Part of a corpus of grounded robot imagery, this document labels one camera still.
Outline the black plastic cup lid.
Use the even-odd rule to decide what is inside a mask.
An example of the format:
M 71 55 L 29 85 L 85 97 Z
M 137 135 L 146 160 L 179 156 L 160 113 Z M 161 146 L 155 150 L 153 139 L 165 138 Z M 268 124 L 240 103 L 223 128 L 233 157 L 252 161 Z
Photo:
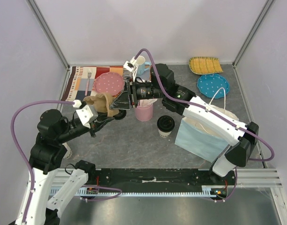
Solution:
M 175 127 L 175 121 L 172 117 L 163 115 L 159 117 L 157 127 L 162 132 L 171 132 Z

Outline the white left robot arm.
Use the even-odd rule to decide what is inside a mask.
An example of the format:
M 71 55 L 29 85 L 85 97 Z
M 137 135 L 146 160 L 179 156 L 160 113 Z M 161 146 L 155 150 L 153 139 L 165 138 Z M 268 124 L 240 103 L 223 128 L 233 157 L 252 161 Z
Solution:
M 64 143 L 87 132 L 92 137 L 114 120 L 90 106 L 79 110 L 80 117 L 69 121 L 56 109 L 45 111 L 37 125 L 38 135 L 27 160 L 29 181 L 14 225 L 58 225 L 77 191 L 96 180 L 95 165 L 79 161 L 60 190 L 49 197 L 55 176 L 68 149 Z

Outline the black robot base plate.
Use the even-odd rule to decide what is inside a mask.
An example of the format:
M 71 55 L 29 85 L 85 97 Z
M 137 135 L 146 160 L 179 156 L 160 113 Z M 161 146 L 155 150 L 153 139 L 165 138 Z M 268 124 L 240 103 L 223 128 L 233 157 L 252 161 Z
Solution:
M 102 168 L 83 170 L 92 188 L 122 192 L 181 192 L 201 191 L 203 186 L 232 186 L 235 172 L 220 177 L 199 169 L 124 169 Z

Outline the white paper coffee cup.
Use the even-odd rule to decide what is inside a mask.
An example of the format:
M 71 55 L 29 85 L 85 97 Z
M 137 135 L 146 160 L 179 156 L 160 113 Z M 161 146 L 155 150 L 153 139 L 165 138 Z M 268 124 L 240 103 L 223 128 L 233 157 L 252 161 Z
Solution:
M 173 128 L 158 128 L 158 131 L 161 137 L 167 138 L 173 131 Z

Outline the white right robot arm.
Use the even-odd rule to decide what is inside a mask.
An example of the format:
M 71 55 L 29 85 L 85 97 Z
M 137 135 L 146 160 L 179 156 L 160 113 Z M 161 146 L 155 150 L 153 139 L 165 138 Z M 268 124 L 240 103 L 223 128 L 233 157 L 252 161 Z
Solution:
M 208 172 L 212 184 L 220 184 L 234 168 L 246 166 L 256 145 L 259 130 L 256 123 L 236 121 L 204 102 L 193 91 L 176 84 L 174 72 L 166 64 L 151 67 L 149 81 L 139 81 L 136 78 L 136 65 L 126 61 L 123 67 L 132 77 L 125 82 L 123 91 L 111 103 L 112 109 L 128 110 L 137 107 L 140 100 L 161 99 L 166 109 L 197 120 L 219 134 L 230 147 L 214 161 Z

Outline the brown cardboard cup carrier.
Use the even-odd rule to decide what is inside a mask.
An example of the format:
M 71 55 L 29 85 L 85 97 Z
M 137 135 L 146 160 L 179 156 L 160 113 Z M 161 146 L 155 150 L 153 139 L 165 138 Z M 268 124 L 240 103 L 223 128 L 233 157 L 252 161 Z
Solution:
M 98 93 L 95 96 L 86 96 L 83 101 L 86 102 L 88 105 L 94 106 L 95 110 L 99 113 L 107 113 L 108 117 L 113 117 L 119 114 L 118 109 L 111 109 L 110 105 L 114 101 L 114 97 L 107 93 Z

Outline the light blue paper bag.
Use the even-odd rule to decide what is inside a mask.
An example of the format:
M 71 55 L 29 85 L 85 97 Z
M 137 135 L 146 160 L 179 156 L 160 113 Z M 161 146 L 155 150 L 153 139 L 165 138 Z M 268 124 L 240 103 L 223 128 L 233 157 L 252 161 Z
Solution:
M 228 143 L 206 125 L 184 117 L 178 129 L 175 145 L 208 162 L 213 162 Z

